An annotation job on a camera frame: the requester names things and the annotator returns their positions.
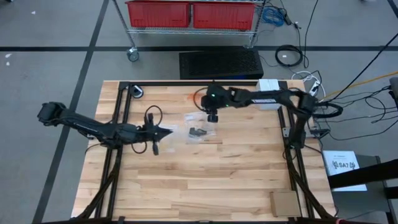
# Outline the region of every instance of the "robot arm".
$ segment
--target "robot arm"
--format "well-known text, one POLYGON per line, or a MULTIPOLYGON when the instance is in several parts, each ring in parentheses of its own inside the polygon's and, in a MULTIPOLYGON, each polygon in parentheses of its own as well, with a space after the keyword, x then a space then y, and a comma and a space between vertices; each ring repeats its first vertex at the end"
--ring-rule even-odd
POLYGON ((80 134, 94 136, 103 146, 121 147, 124 144, 152 141, 155 155, 159 154, 156 143, 172 133, 169 129, 154 125, 152 113, 144 118, 144 125, 100 123, 86 116, 75 113, 62 103, 44 103, 37 115, 45 126, 65 126, 76 129, 80 134))
POLYGON ((313 116, 314 118, 332 118, 340 115, 343 108, 332 103, 319 103, 318 100, 300 90, 274 90, 274 91, 249 91, 229 87, 227 90, 221 85, 213 83, 208 86, 207 93, 201 98, 201 106, 208 114, 208 121, 217 123, 217 110, 226 107, 242 108, 251 104, 279 103, 286 106, 297 116, 294 129, 290 130, 289 144, 294 148, 303 148, 305 140, 305 125, 313 116), (291 96, 298 97, 297 107, 290 100, 291 96), (331 106, 337 109, 332 114, 314 114, 319 106, 331 106))

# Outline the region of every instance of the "butcher block tabletop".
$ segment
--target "butcher block tabletop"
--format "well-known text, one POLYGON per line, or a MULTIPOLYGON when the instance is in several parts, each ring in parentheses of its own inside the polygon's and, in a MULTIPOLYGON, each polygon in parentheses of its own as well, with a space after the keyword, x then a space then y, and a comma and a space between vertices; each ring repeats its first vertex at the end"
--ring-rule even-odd
MULTIPOLYGON (((289 88, 304 88, 301 80, 286 82, 289 88)), ((95 120, 105 123, 112 119, 118 86, 119 81, 103 83, 95 120)), ((237 87, 256 89, 254 85, 237 87)), ((161 140, 158 156, 153 155, 152 144, 143 154, 133 152, 130 145, 124 146, 113 220, 124 216, 126 220, 157 221, 286 221, 287 218, 273 217, 269 196, 270 192, 291 189, 286 160, 282 157, 284 142, 278 113, 260 111, 255 105, 218 110, 216 136, 211 141, 188 144, 184 114, 199 111, 193 104, 193 94, 199 88, 203 85, 145 85, 144 96, 132 99, 128 123, 143 125, 146 109, 157 105, 164 114, 160 126, 173 127, 175 132, 161 140)), ((198 102, 203 94, 204 91, 199 92, 198 102)), ((159 112, 151 112, 156 122, 159 112)), ((89 146, 94 144, 98 141, 89 142, 89 146)), ((319 149, 316 139, 307 139, 306 145, 319 149)), ((102 146, 93 146, 86 153, 72 217, 84 211, 97 193, 105 154, 106 148, 102 146)), ((321 154, 305 147, 302 155, 311 191, 334 215, 321 154)), ((302 216, 306 217, 301 190, 298 195, 302 216)), ((103 216, 108 200, 109 189, 104 196, 103 216)))

